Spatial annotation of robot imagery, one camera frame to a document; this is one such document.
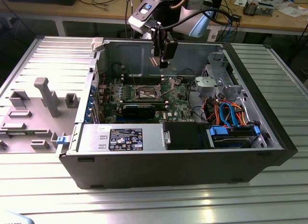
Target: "floor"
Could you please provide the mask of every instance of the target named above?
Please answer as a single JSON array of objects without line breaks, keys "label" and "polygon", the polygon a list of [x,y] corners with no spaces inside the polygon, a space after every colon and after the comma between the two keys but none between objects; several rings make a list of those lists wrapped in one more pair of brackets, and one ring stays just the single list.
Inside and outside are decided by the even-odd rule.
[{"label": "floor", "polygon": [[[52,21],[45,20],[23,20],[36,35],[48,35],[57,36],[57,29]],[[27,45],[30,45],[34,36],[27,30],[27,28],[20,23],[19,20],[13,19],[13,29],[0,31],[0,84],[5,81],[14,66],[19,59],[23,56],[27,49]],[[75,37],[109,37],[109,38],[124,38],[125,30],[124,25],[118,24],[93,24],[82,22],[65,22],[65,27],[69,36]],[[196,40],[206,41],[208,31],[201,38],[192,38],[185,35],[177,35],[176,38],[182,40]],[[234,39],[230,39],[232,42],[240,42],[243,40],[245,34],[238,32]],[[264,43],[270,44],[278,55],[286,61],[290,53],[294,50],[294,45],[298,37],[288,35],[272,35],[268,36],[258,33],[248,33],[245,36],[245,43]],[[302,50],[300,54],[290,65],[290,68],[304,82],[308,75],[302,73],[302,69],[307,67],[308,59],[305,58],[308,55],[308,49]]]}]

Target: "workbench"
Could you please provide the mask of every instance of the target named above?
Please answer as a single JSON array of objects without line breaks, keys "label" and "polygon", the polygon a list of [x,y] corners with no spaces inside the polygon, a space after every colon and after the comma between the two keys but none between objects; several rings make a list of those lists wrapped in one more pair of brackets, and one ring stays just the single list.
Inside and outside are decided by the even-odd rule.
[{"label": "workbench", "polygon": [[[272,16],[247,16],[243,15],[243,7],[236,6],[232,3],[235,0],[226,0],[232,11],[240,16],[242,20],[238,31],[242,32],[257,32],[270,34],[287,34],[301,35],[307,21],[306,17],[300,16],[293,18],[279,11],[275,11]],[[134,8],[136,8],[140,0],[133,0]],[[307,3],[308,0],[295,0],[296,3]],[[110,23],[124,24],[125,23],[125,0],[115,0],[108,3],[106,9],[97,8],[93,5],[86,5],[80,1],[76,1],[73,6],[62,6],[53,4],[39,3],[23,3],[23,2],[7,2],[10,8],[16,12],[21,18],[52,20],[55,22],[59,36],[66,36],[66,30],[63,25],[64,21],[74,22],[90,22],[90,23]],[[12,17],[12,14],[0,2],[0,17]],[[225,22],[222,15],[218,16],[218,20]],[[219,30],[224,28],[214,23],[210,23],[207,29],[210,29],[208,41],[214,41]]]},{"label": "workbench", "polygon": [[[94,57],[91,43],[92,38],[35,39],[0,88],[0,119],[12,90],[33,93],[36,77],[48,77],[57,95],[81,93],[88,60]],[[308,90],[272,49],[232,46],[298,149],[283,165],[266,168],[249,183],[82,190],[55,153],[5,154],[0,149],[2,209],[36,224],[307,223]],[[52,65],[55,58],[60,61]],[[63,88],[65,77],[77,86]],[[215,169],[204,170],[206,175]]]}]

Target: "warning label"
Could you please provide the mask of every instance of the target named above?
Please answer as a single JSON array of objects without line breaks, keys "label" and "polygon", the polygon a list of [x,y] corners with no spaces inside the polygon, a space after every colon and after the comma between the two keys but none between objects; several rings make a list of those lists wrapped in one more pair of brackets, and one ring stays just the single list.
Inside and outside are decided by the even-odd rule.
[{"label": "warning label", "polygon": [[142,129],[111,129],[109,150],[143,150]]}]

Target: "paper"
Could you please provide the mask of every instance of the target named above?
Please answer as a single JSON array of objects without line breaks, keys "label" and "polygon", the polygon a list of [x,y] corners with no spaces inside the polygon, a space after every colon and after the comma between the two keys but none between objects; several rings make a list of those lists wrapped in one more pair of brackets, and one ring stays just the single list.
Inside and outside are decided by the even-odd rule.
[{"label": "paper", "polygon": [[246,2],[247,0],[236,0],[234,4],[239,6],[245,6]]},{"label": "paper", "polygon": [[283,9],[280,9],[279,11],[286,15],[292,16],[293,18],[303,15],[303,13],[300,10],[293,8],[293,7],[283,8]]}]

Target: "wooden table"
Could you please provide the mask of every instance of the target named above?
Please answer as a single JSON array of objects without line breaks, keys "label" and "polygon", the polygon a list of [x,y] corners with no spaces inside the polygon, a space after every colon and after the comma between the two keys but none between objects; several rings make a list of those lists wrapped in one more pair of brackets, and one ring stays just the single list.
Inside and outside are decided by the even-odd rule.
[{"label": "wooden table", "polygon": [[[140,3],[140,0],[133,1],[134,8],[136,8]],[[243,7],[232,5],[235,0],[226,1],[228,3],[228,6],[233,10],[234,13],[242,16],[242,20],[238,28],[239,31],[300,35],[307,24],[307,18],[304,16],[293,18],[279,11],[275,11],[273,16],[243,15]],[[308,3],[308,0],[295,1]],[[116,24],[124,24],[125,22],[125,0],[116,0],[108,3],[106,10],[97,8],[93,5],[86,5],[78,0],[73,6],[24,2],[7,2],[7,4],[21,18],[53,20],[57,26],[59,36],[66,36],[63,21]],[[0,2],[0,16],[12,16],[12,14],[7,10],[7,8],[3,5],[2,2]],[[225,19],[221,15],[218,16],[218,20],[225,21]],[[209,35],[209,41],[212,41],[214,38],[216,38],[214,37],[215,33],[221,30],[222,26],[215,23],[210,23],[208,29],[211,30],[211,33]]]},{"label": "wooden table", "polygon": [[[254,15],[248,16],[243,14],[243,7],[234,5],[236,0],[226,0],[228,6],[233,13],[242,17],[238,31],[243,32],[256,32],[256,33],[269,33],[269,34],[287,34],[287,35],[300,35],[304,31],[308,21],[306,16],[299,16],[293,18],[283,14],[277,10],[274,11],[272,16]],[[295,3],[308,3],[308,0],[295,0]],[[226,22],[223,15],[218,15],[218,20]],[[217,32],[224,28],[215,23],[210,23],[210,35],[208,41],[216,39]]]}]

